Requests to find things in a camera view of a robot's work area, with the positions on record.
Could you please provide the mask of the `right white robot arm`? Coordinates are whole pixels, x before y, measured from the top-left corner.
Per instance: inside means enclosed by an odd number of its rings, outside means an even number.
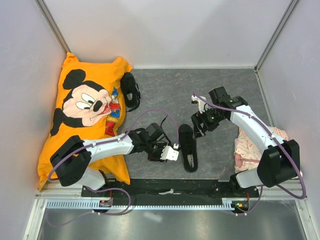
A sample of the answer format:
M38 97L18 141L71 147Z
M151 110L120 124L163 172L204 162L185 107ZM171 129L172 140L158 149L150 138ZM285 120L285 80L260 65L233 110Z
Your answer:
M211 90L209 95L210 101L197 93L191 95L192 104L198 106L198 111L191 116L194 138L205 136L221 121L229 120L244 131L261 153L256 168L230 177L229 191L233 196L240 197L247 188L254 186L280 187L283 182L294 178L304 184L300 170L300 146L295 140L285 140L272 131L247 101L241 96L231 97L223 86Z

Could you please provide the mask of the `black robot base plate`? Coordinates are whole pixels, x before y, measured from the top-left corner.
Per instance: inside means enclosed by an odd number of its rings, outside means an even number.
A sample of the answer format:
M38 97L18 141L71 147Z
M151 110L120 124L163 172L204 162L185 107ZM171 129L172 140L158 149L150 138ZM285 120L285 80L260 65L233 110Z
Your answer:
M139 195L191 195L208 196L213 198L257 198L259 190L252 186L245 189L234 189L228 180L216 179L133 179L130 185L114 179L110 179L105 189L111 188L110 192L93 192L83 186L82 197L125 197L126 194L115 190L123 189L131 197Z

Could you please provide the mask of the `black shoelace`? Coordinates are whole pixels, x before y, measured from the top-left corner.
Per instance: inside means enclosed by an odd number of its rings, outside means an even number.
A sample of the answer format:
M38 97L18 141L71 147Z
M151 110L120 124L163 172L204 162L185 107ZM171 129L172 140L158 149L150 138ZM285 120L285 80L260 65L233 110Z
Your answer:
M162 133L163 133L163 137L162 137L161 139L165 138L165 139L167 140L167 142L170 143L171 141L170 141L170 139L168 138L167 134L165 133L165 131L164 131L164 129L163 129L163 123L165 122L165 120L167 119L167 117L168 117L168 115L166 115L166 116L164 117L164 119L163 119L163 120L161 121L161 123L160 123L160 128L161 128Z

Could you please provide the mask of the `black canvas sneaker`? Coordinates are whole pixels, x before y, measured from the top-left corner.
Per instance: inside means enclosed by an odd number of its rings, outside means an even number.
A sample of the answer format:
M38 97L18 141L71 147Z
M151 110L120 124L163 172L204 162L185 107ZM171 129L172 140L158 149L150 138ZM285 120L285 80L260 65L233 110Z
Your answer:
M182 124L178 128L178 134L184 169L194 173L198 169L198 154L193 129L188 124Z

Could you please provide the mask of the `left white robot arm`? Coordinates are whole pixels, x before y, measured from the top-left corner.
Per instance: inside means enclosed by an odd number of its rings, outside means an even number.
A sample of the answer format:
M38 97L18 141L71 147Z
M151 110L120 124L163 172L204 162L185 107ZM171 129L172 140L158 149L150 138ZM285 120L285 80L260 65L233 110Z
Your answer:
M102 159L110 163L116 157L142 152L147 153L151 161L166 162L171 146L163 129L155 122L147 128L98 140L82 140L79 135L73 135L50 157L56 177L50 174L48 180L58 181L63 187L88 186L99 197L104 197L110 185L103 170L94 170L91 164Z

